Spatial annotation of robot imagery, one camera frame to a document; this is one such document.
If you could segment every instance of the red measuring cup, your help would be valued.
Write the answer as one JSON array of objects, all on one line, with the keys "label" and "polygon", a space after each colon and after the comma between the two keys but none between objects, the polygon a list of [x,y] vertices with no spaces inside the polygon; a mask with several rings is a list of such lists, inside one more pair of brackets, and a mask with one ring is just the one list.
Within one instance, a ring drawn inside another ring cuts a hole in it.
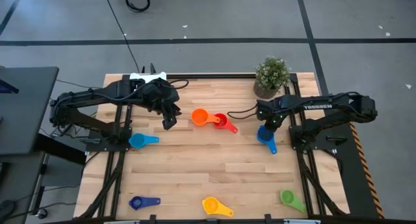
[{"label": "red measuring cup", "polygon": [[215,114],[216,117],[220,118],[219,123],[214,123],[214,127],[217,129],[228,129],[234,133],[239,130],[230,122],[225,114]]}]

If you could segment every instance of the yellow and black hazard stripe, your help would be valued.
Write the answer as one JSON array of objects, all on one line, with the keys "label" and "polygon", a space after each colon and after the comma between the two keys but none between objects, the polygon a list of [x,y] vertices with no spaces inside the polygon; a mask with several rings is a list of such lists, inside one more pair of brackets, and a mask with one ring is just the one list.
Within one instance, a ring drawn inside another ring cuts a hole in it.
[{"label": "yellow and black hazard stripe", "polygon": [[364,172],[365,172],[365,176],[367,178],[367,182],[369,183],[369,188],[370,188],[370,191],[371,191],[372,198],[374,199],[374,204],[376,205],[378,215],[379,215],[380,218],[384,218],[384,212],[382,210],[382,205],[380,204],[380,200],[378,199],[376,188],[374,187],[374,183],[371,179],[371,175],[370,175],[370,171],[369,171],[369,165],[367,164],[367,161],[365,160],[363,148],[362,148],[361,142],[359,141],[359,138],[358,138],[357,129],[354,126],[353,123],[350,123],[350,127],[351,127],[351,131],[352,131],[352,136],[354,137],[354,140],[355,140],[356,145],[357,145],[358,155],[361,159],[361,163],[363,164],[363,169],[364,169]]}]

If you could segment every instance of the orange measuring cup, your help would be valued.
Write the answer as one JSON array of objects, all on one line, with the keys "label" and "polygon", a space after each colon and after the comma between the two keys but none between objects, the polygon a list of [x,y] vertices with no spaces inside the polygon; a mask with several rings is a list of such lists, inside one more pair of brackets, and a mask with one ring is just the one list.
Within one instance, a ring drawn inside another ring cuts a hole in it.
[{"label": "orange measuring cup", "polygon": [[202,127],[207,123],[219,123],[220,118],[208,113],[206,110],[202,108],[198,108],[194,111],[192,111],[192,114],[190,115],[192,118],[192,121],[195,125]]},{"label": "orange measuring cup", "polygon": [[239,131],[230,121],[225,114],[215,114],[216,117],[220,118],[219,123],[214,123],[214,127],[217,129],[228,129],[234,133]]}]

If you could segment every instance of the gray floor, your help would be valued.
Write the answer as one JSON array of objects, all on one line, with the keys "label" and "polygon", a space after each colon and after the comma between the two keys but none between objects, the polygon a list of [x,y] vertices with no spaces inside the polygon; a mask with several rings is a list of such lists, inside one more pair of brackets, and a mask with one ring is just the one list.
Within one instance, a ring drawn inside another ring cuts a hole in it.
[{"label": "gray floor", "polygon": [[[13,1],[0,0],[0,20]],[[149,10],[141,14],[129,11],[124,0],[110,2],[130,40],[306,37],[297,0],[151,0]],[[304,2],[315,38],[416,37],[416,0]],[[21,0],[0,35],[0,41],[122,39],[106,0]],[[159,44],[131,49],[140,67],[153,62],[157,71],[253,71],[268,55],[286,59],[293,71],[315,71],[308,44]],[[411,113],[416,105],[416,44],[318,44],[317,49],[330,92],[358,91],[376,100],[377,120],[357,125],[370,172],[385,216],[416,219],[416,117]],[[58,66],[59,79],[87,86],[100,86],[106,73],[136,70],[125,45],[0,46],[0,64]],[[53,97],[68,90],[82,88],[57,83]],[[53,130],[46,117],[42,128]],[[79,178],[72,177],[68,182],[77,184]],[[77,189],[58,190],[43,204],[72,202],[76,195]],[[70,219],[73,207],[57,206],[49,212],[44,222]],[[27,222],[38,220],[30,217]]]}]

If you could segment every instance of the potted plant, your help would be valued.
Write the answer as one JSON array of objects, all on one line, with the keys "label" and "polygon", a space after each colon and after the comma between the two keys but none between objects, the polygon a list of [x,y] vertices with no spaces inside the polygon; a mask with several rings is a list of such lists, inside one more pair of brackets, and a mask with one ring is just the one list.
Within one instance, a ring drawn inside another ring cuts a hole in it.
[{"label": "potted plant", "polygon": [[270,99],[279,91],[282,84],[290,80],[290,68],[281,58],[269,56],[255,67],[254,93],[262,99]]}]

